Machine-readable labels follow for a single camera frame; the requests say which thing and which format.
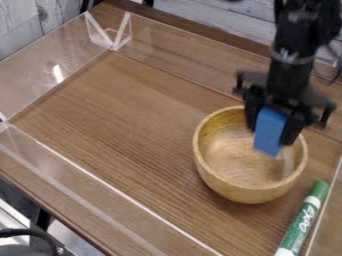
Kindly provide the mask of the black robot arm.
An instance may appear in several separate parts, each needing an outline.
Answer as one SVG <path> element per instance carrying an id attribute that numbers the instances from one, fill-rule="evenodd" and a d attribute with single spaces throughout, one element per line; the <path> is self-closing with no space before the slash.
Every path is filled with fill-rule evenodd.
<path id="1" fill-rule="evenodd" d="M 327 125 L 336 109 L 310 76 L 318 49 L 330 46 L 342 30 L 340 0 L 274 0 L 274 18 L 268 70 L 238 71 L 232 92 L 243 98 L 250 130 L 264 107 L 284 115 L 276 142 L 288 146 L 306 127 Z"/>

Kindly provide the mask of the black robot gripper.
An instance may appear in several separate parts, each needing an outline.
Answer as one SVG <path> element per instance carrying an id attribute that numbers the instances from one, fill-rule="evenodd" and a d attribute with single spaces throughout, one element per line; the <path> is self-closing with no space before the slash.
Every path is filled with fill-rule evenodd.
<path id="1" fill-rule="evenodd" d="M 258 113 L 266 105 L 274 106 L 288 115 L 280 136 L 283 146 L 295 142 L 304 127 L 326 127 L 336 109 L 335 102 L 311 84 L 311 71 L 311 63 L 271 63 L 266 73 L 236 72 L 232 91 L 244 100 L 247 128 L 255 131 Z"/>

